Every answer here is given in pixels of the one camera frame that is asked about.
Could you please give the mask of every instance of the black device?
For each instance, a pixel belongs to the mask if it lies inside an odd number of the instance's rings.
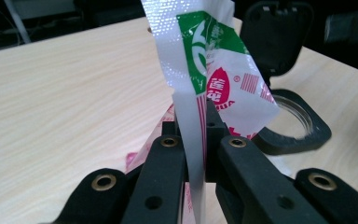
[[[207,124],[206,181],[216,183],[227,223],[358,223],[358,192],[337,176],[282,175],[251,140],[229,134],[212,101]],[[128,174],[86,176],[52,224],[180,223],[187,171],[176,127],[164,122],[145,163]]]

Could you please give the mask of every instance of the dark background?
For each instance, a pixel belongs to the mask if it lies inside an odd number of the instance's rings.
[[[348,13],[358,10],[358,1],[319,1],[319,0],[298,0],[301,2],[309,3],[314,11],[314,19],[307,38],[305,39],[304,46],[318,51],[330,58],[336,59],[350,66],[358,69],[358,44],[348,43],[324,43],[324,26],[325,20],[329,15]],[[255,0],[235,0],[235,17],[241,19],[247,8],[251,6]],[[9,12],[3,0],[0,0],[0,46],[16,46],[22,44],[19,42],[17,34],[3,34],[7,29],[13,29],[12,25],[7,21],[11,19]],[[82,23],[79,14],[71,13],[65,15],[58,15],[53,17],[46,17],[42,19],[34,19],[24,21],[24,25],[31,29],[32,41],[39,39],[46,39],[57,35],[65,35],[82,30]]]
[[[254,4],[255,0],[235,0],[235,17],[242,19],[246,10]],[[338,0],[297,0],[309,3],[314,12],[314,19],[304,46],[322,53],[325,56],[341,61],[358,69],[358,44],[324,43],[324,27],[329,15],[350,13],[358,10],[358,1]]]

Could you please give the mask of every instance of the circular ring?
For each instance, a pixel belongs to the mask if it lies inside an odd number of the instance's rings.
[[[246,142],[240,138],[231,138],[228,142],[232,147],[246,147]]]
[[[92,181],[91,186],[97,191],[105,191],[111,189],[117,182],[114,175],[97,175]]]
[[[176,140],[175,138],[167,137],[161,140],[161,144],[164,147],[175,147],[176,145],[178,145],[178,140]]]
[[[296,102],[284,96],[273,94],[273,97],[278,107],[291,113],[301,122],[302,126],[305,129],[306,135],[312,133],[313,131],[312,119],[310,118],[310,115],[307,113],[307,111],[303,107],[301,107],[301,105],[297,104]]]
[[[327,175],[312,173],[308,176],[308,180],[319,189],[335,190],[337,188],[336,182]]]

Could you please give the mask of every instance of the black plastic part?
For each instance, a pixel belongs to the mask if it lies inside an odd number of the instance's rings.
[[[263,128],[252,141],[266,154],[282,155],[314,150],[331,137],[331,130],[318,114],[296,93],[289,90],[272,90],[272,95],[286,98],[299,105],[309,115],[312,128],[302,138],[294,138]]]
[[[116,184],[107,190],[96,190],[92,183],[99,176],[114,176]],[[106,186],[111,182],[102,178],[99,186]],[[65,207],[53,224],[107,224],[120,223],[121,215],[126,209],[129,195],[127,193],[126,176],[111,169],[97,170],[87,175],[71,194]]]
[[[358,11],[327,17],[324,42],[358,44]]]
[[[157,138],[121,223],[180,223],[185,174],[182,139],[167,134]]]
[[[229,224],[241,224],[244,206],[238,194],[225,189],[220,184],[216,184],[215,193],[226,222]]]
[[[269,78],[287,73],[295,65],[313,19],[304,2],[261,1],[242,19],[240,37],[269,86]]]
[[[205,181],[215,183],[217,182],[217,177],[221,176],[219,173],[223,170],[217,157],[217,149],[220,147],[220,140],[229,135],[229,130],[210,99],[207,100],[206,110],[208,116],[206,117],[207,160]]]
[[[297,173],[296,188],[329,223],[358,223],[358,192],[320,169],[306,169]]]
[[[250,140],[226,136],[218,156],[244,203],[241,223],[326,223]]]

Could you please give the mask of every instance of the metal grommet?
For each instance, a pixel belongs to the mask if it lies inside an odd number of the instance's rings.
[[[176,145],[178,145],[178,140],[171,138],[171,137],[167,137],[161,140],[161,144],[164,147],[174,147]]]
[[[114,175],[97,175],[92,181],[91,186],[97,191],[105,191],[111,189],[117,182]]]
[[[231,138],[228,142],[232,147],[246,147],[246,142],[240,138]]]
[[[335,190],[337,188],[336,182],[327,175],[312,173],[308,176],[308,180],[319,189]]]

